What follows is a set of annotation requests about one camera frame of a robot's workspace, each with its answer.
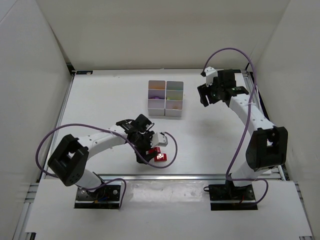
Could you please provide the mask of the red lego brick with dots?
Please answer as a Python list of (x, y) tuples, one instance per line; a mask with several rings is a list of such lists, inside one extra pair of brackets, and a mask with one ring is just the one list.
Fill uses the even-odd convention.
[(166, 153), (158, 153), (155, 157), (154, 157), (154, 162), (158, 163), (158, 162), (166, 162), (168, 160), (167, 158), (167, 154)]

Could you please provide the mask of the purple lego brick with holes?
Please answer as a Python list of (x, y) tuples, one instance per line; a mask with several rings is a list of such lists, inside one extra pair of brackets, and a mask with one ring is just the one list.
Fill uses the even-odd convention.
[(153, 99), (153, 100), (161, 100), (162, 98), (159, 97), (159, 96), (154, 96), (154, 97), (151, 97), (150, 99)]

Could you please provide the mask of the dark green lego brick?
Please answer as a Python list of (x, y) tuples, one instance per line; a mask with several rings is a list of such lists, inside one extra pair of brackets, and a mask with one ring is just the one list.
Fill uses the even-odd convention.
[(170, 87), (170, 88), (168, 88), (169, 90), (172, 90), (172, 91), (182, 91), (183, 90), (183, 88), (181, 88), (181, 87), (177, 87), (177, 86), (172, 86), (172, 87)]

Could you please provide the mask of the orange round lego piece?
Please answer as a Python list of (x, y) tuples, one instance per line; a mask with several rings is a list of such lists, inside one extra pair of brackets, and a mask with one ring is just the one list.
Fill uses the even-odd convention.
[(160, 86), (160, 85), (153, 85), (149, 87), (150, 90), (164, 90), (165, 87)]

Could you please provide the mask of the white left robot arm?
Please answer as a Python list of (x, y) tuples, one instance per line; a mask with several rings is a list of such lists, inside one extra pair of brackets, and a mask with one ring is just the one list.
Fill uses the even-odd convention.
[(133, 121), (121, 120), (106, 131), (83, 137), (68, 134), (50, 156), (48, 166), (65, 186), (76, 185), (93, 193), (103, 182), (87, 169), (87, 161), (105, 150), (131, 144), (137, 158), (142, 157), (140, 162), (148, 163), (154, 157), (148, 155), (148, 151), (159, 143), (158, 133), (149, 130), (151, 125), (151, 121), (141, 114)]

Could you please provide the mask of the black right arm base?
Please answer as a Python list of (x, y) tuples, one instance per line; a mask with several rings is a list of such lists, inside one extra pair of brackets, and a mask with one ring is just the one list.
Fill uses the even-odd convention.
[(258, 210), (253, 186), (235, 186), (232, 181), (224, 184), (209, 184), (203, 190), (209, 193), (211, 211)]

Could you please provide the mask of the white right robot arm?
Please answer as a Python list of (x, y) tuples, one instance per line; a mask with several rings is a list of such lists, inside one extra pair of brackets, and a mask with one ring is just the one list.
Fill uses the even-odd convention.
[(215, 70), (207, 67), (201, 75), (206, 82), (198, 86), (200, 103), (207, 107), (219, 101), (234, 111), (245, 125), (250, 141), (245, 151), (246, 161), (227, 180), (236, 188), (246, 187), (262, 173), (286, 161), (288, 131), (269, 121), (250, 100), (248, 90), (238, 86), (233, 69)]

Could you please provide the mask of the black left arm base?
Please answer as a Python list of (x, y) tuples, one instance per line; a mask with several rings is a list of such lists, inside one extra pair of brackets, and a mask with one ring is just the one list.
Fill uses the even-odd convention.
[(74, 201), (75, 209), (118, 210), (121, 203), (122, 181), (116, 180), (94, 191), (77, 189)]

